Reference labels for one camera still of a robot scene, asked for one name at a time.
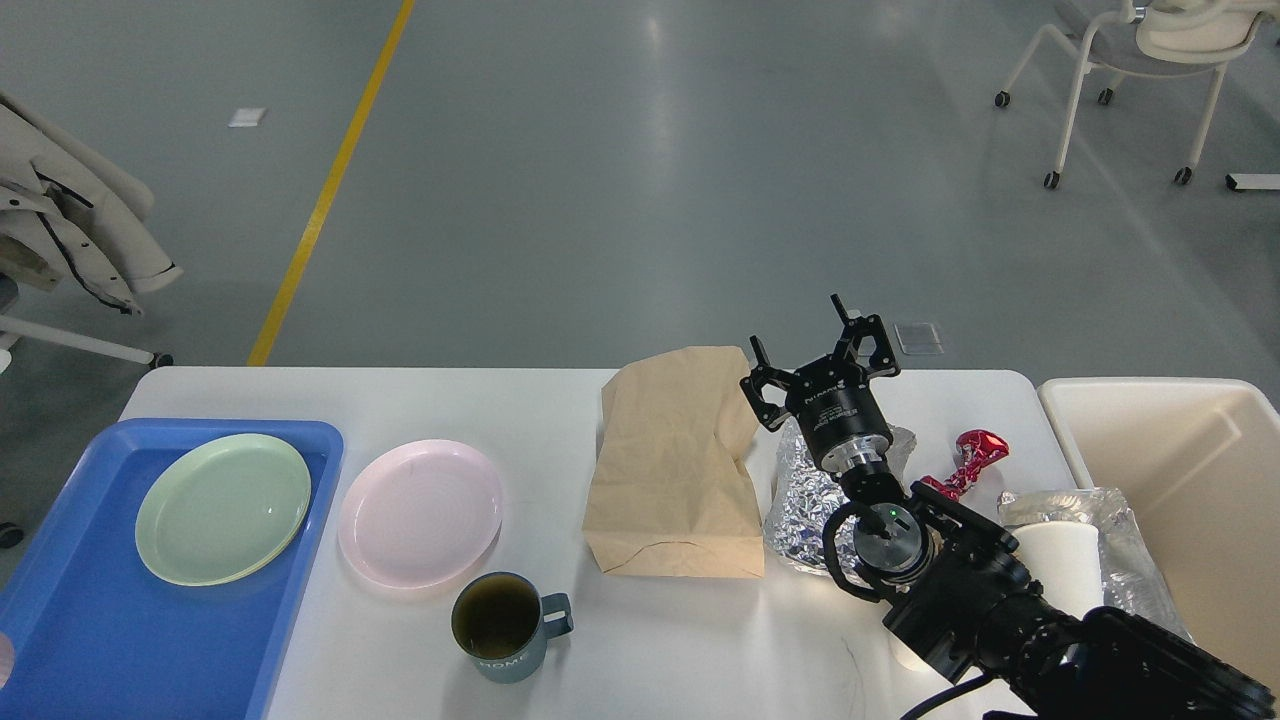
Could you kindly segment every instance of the pink plate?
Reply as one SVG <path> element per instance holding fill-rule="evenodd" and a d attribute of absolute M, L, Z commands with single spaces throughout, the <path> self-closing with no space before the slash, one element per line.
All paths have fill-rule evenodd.
<path fill-rule="evenodd" d="M 476 448 L 424 439 L 365 468 L 342 502 L 338 546 L 380 588 L 421 589 L 475 562 L 502 525 L 502 483 Z"/>

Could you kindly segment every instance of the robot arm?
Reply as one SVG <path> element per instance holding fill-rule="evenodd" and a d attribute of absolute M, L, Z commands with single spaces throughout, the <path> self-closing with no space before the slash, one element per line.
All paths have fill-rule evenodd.
<path fill-rule="evenodd" d="M 823 529 L 836 584 L 887 601 L 884 626 L 952 684 L 973 666 L 983 671 L 904 719 L 996 678 L 1044 720 L 1275 717 L 1266 687 L 1142 618 L 1097 607 L 1076 619 L 1050 606 L 1000 525 L 924 483 L 904 493 L 884 462 L 892 433 L 869 386 L 896 375 L 897 360 L 878 316 L 850 318 L 832 302 L 845 329 L 831 355 L 786 373 L 753 337 L 758 365 L 741 386 L 768 429 L 796 418 L 814 464 L 849 498 Z M 876 348 L 860 365 L 867 338 Z M 785 410 L 763 398 L 767 384 L 786 391 Z M 850 520 L 855 571 L 869 587 L 850 580 L 837 556 L 836 533 Z"/>

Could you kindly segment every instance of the brown paper bag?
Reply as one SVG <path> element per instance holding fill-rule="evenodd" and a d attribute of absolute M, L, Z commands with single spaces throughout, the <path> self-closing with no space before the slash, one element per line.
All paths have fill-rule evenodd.
<path fill-rule="evenodd" d="M 737 347 L 632 363 L 604 386 L 582 533 L 611 575 L 759 578 L 760 511 L 741 457 L 758 427 Z"/>

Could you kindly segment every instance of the yellow floor line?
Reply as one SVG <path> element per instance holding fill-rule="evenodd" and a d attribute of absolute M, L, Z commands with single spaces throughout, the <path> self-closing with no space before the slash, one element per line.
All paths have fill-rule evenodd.
<path fill-rule="evenodd" d="M 333 199 L 338 195 L 342 177 L 347 173 L 347 165 L 356 151 L 356 143 L 360 142 L 360 133 L 365 129 L 365 120 L 369 119 L 369 111 L 378 97 L 378 90 L 383 86 L 387 67 L 390 65 L 392 56 L 396 55 L 396 46 L 399 45 L 401 33 L 404 31 L 404 24 L 408 22 L 412 12 L 413 0 L 402 0 L 399 13 L 392 24 L 392 31 L 387 33 L 387 42 L 383 45 L 383 51 L 378 55 L 378 64 L 374 65 L 374 72 L 369 76 L 369 82 L 365 85 L 365 94 L 360 96 L 360 104 L 356 105 L 356 114 L 351 117 L 351 124 L 347 126 L 347 135 L 343 136 L 342 145 L 338 147 L 338 156 L 333 159 L 333 165 L 329 168 L 329 177 L 325 178 L 324 187 L 320 190 L 320 197 L 316 199 L 316 206 L 311 210 L 311 218 L 307 220 L 307 227 L 302 231 L 298 249 L 293 251 L 293 260 L 289 263 L 289 269 L 284 273 L 280 288 L 275 292 L 271 310 L 268 311 L 262 329 L 257 333 L 257 342 L 253 343 L 253 351 L 248 355 L 247 365 L 266 365 L 266 359 L 271 356 L 275 337 L 280 333 L 280 325 L 284 324 L 284 316 L 289 313 L 289 305 L 293 304 L 298 283 L 302 282 L 302 273 L 306 272 L 307 261 L 311 260 L 311 251 L 315 250 L 320 229 L 324 228 L 325 218 L 329 217 Z"/>

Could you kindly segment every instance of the blue tray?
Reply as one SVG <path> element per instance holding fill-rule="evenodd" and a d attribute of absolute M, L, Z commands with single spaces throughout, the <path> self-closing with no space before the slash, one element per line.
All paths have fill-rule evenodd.
<path fill-rule="evenodd" d="M 247 578 L 169 584 L 138 559 L 143 496 L 174 460 L 236 433 L 275 436 L 311 470 L 297 537 Z M 90 443 L 4 593 L 17 661 L 0 717 L 257 719 L 266 711 L 342 457 L 312 421 L 137 419 Z"/>

